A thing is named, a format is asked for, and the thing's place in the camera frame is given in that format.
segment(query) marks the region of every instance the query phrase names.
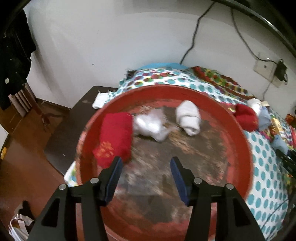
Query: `wooden floor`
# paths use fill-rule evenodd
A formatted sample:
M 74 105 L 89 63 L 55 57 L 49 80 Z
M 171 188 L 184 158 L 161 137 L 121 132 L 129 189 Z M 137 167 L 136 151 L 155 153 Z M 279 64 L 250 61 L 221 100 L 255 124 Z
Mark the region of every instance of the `wooden floor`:
M 47 103 L 40 104 L 45 113 L 68 115 L 68 111 Z M 49 117 L 50 131 L 45 131 L 40 116 L 31 110 L 18 124 L 0 162 L 0 219 L 8 227 L 15 208 L 27 200 L 37 217 L 54 190 L 63 183 L 62 175 L 43 154 L 43 149 L 62 118 Z

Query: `black plug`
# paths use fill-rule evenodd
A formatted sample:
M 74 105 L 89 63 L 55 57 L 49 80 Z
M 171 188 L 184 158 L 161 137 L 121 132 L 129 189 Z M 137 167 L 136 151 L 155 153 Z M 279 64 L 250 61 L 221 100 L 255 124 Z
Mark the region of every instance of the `black plug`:
M 285 81 L 286 83 L 288 80 L 285 78 L 287 66 L 285 66 L 284 61 L 282 59 L 279 60 L 276 70 L 274 71 L 274 76 L 276 76 L 280 81 Z

